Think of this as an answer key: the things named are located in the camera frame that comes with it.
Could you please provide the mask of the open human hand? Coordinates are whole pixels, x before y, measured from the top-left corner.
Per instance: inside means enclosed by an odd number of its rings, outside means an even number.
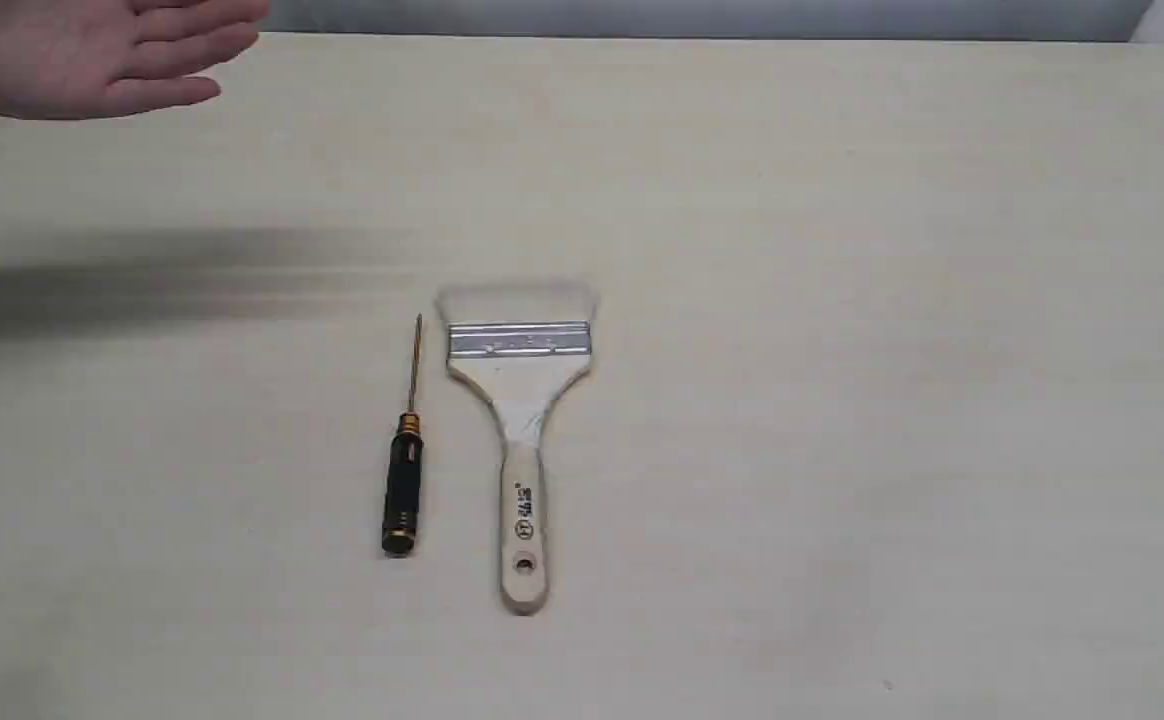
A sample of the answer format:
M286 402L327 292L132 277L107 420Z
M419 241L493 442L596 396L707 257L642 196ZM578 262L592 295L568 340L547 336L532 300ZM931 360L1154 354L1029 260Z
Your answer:
M0 117L88 120L220 95L207 70L256 44L267 1L0 1Z

